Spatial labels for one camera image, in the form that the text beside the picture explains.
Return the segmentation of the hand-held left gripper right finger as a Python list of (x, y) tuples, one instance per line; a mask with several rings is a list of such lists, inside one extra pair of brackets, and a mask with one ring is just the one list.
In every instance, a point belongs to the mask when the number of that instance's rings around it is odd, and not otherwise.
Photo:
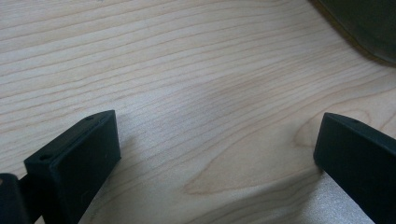
[(356, 119), (326, 113), (314, 161), (375, 224), (396, 224), (396, 139)]

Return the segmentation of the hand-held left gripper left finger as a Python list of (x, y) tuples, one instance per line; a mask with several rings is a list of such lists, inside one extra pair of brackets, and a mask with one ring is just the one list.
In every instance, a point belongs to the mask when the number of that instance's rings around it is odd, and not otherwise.
[(30, 219), (78, 224), (119, 160), (116, 113), (82, 119), (24, 160)]

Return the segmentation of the dark rounded object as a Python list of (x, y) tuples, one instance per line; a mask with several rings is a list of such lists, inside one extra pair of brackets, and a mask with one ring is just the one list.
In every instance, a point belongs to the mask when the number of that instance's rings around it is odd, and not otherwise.
[(306, 0), (363, 58), (396, 68), (396, 0)]

